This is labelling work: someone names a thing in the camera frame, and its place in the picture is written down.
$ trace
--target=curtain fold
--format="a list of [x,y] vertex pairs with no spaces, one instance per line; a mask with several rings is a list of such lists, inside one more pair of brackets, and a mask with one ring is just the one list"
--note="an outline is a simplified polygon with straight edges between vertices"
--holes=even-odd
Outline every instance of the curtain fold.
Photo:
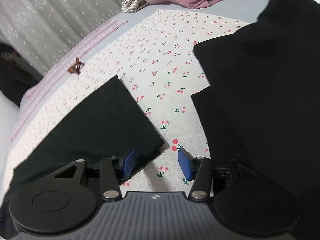
[[87,34],[121,11],[122,0],[0,2],[0,33],[45,75]]

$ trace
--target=pink fabric border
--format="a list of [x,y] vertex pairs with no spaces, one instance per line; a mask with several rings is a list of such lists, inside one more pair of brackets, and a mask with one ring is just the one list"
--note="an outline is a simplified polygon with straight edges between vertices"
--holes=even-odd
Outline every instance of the pink fabric border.
[[86,55],[92,48],[106,39],[115,30],[124,25],[127,21],[108,20],[97,29],[89,33],[71,51],[69,51],[52,69],[44,76],[38,85],[29,89],[22,98],[23,105],[20,106],[19,121],[15,124],[10,141],[12,142],[33,110],[41,102],[50,89],[67,73],[67,69],[75,63],[75,58]]

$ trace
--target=blue pad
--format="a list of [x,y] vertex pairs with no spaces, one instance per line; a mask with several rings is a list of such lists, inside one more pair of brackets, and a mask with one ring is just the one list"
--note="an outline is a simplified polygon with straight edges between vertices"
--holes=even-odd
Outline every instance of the blue pad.
[[122,172],[123,172],[123,176],[128,179],[130,174],[131,174],[131,171],[133,170],[133,167],[134,167],[134,164],[136,162],[136,150],[133,149],[129,154],[128,156],[124,159],[124,165],[123,165],[123,169],[122,169]]
[[191,170],[190,160],[192,159],[190,159],[190,156],[188,156],[188,152],[184,148],[180,148],[178,150],[178,162],[183,175],[187,180],[194,180],[197,172]]

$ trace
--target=brown and white striped towel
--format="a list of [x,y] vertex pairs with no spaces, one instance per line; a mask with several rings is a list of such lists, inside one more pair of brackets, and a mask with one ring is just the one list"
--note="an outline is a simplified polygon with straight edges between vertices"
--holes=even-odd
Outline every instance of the brown and white striped towel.
[[121,9],[123,12],[137,12],[148,5],[146,0],[123,0]]

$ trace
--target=folded black fabric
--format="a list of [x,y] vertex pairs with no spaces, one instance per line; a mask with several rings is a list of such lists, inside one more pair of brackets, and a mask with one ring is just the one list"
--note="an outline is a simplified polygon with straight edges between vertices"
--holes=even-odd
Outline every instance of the folded black fabric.
[[230,158],[212,143],[222,134],[225,150],[297,194],[299,239],[320,238],[319,22],[314,0],[270,0],[256,23],[194,47],[212,90],[192,97],[212,159]]
[[122,156],[136,149],[135,169],[159,154],[164,141],[141,111],[118,77],[76,106],[39,144],[26,161],[14,170],[13,180],[0,209],[5,223],[3,238],[17,234],[9,214],[9,202],[21,187],[38,181],[77,160],[99,163],[102,158]]

